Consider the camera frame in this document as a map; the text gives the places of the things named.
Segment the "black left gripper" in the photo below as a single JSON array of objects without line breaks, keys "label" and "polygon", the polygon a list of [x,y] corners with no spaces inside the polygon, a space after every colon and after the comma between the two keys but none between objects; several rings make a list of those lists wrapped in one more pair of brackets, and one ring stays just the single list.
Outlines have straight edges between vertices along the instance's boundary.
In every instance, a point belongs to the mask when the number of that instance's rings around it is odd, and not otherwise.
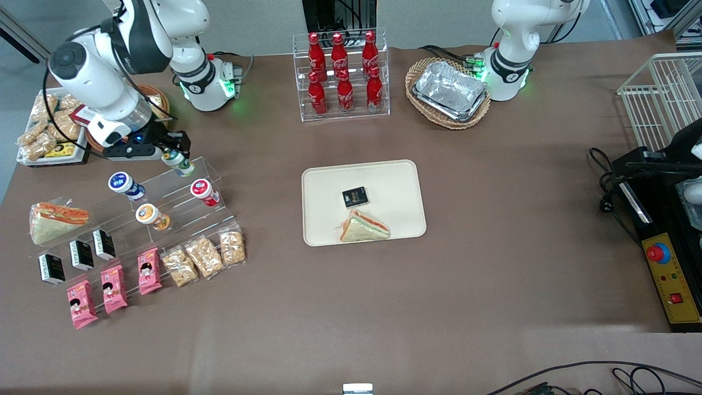
[{"label": "black left gripper", "polygon": [[640,174],[668,173],[683,175],[687,178],[701,176],[700,158],[694,153],[694,146],[700,144],[701,118],[690,123],[675,133],[671,142],[665,147],[666,162],[626,162],[627,177]]}]

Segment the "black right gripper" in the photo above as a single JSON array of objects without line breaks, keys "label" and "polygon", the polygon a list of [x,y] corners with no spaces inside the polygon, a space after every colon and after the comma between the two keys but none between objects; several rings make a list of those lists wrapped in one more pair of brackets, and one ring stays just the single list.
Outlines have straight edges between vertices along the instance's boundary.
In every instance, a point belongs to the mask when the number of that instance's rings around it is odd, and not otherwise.
[{"label": "black right gripper", "polygon": [[[125,125],[104,128],[103,157],[112,161],[157,160],[174,163],[177,151],[190,158],[191,140],[185,131],[169,132],[164,125],[147,125],[131,132]],[[165,145],[160,146],[165,138]]]}]

